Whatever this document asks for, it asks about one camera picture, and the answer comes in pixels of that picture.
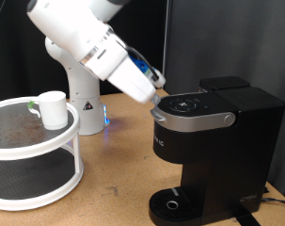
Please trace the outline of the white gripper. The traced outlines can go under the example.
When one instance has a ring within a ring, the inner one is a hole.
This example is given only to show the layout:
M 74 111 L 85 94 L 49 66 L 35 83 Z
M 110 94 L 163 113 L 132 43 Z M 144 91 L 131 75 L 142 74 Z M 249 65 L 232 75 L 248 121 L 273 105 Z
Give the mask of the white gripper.
M 159 95 L 155 94 L 155 88 L 151 81 L 128 56 L 107 77 L 107 80 L 141 104 L 150 100 L 154 105 L 158 105 L 162 100 Z

